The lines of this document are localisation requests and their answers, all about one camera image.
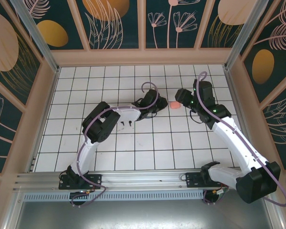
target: floor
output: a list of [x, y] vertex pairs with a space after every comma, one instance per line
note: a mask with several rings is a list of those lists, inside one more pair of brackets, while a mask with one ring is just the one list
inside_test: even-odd
[[[212, 82], [214, 96], [239, 126], [221, 65], [145, 65], [61, 68], [33, 172], [64, 171], [76, 158], [83, 119], [100, 102], [129, 105], [144, 97], [142, 83], [153, 82], [162, 97], [175, 101], [179, 88], [193, 90], [200, 72]], [[211, 161], [238, 167], [226, 145], [189, 110], [169, 107], [132, 127], [120, 124], [101, 143], [91, 171], [200, 168]]]

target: pink sponge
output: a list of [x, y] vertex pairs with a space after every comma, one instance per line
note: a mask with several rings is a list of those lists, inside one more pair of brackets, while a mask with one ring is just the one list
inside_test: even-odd
[[178, 109], [178, 108], [180, 108], [180, 103], [179, 102], [177, 102], [177, 101], [174, 101], [174, 102], [170, 102], [170, 107], [172, 108], [172, 109]]

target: white tile floor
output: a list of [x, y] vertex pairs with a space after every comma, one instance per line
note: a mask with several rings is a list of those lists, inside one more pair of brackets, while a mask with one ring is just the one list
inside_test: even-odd
[[[100, 102], [128, 105], [144, 97], [141, 84], [151, 81], [160, 95], [175, 101], [179, 88], [192, 90], [195, 77], [207, 71], [215, 98], [238, 124], [229, 88], [220, 65], [146, 65], [62, 68], [43, 132], [34, 172], [63, 171], [75, 159], [83, 119]], [[189, 110], [166, 108], [153, 119], [132, 127], [117, 125], [91, 162], [91, 170], [200, 168], [218, 160], [238, 166], [226, 145]]]

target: pink object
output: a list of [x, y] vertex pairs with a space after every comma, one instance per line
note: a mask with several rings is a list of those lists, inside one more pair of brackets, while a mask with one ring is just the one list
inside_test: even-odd
[[178, 109], [178, 108], [180, 108], [180, 103], [179, 102], [177, 102], [177, 101], [175, 101], [175, 102], [170, 102], [170, 107], [172, 108], [172, 109]]

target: wall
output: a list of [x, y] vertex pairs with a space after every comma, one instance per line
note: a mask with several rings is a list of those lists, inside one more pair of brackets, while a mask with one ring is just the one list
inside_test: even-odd
[[231, 73], [252, 142], [279, 163], [286, 189], [286, 0], [268, 5], [251, 37]]
[[57, 63], [81, 66], [223, 64], [256, 0], [24, 3]]
[[25, 172], [54, 72], [7, 2], [0, 1], [0, 221]]

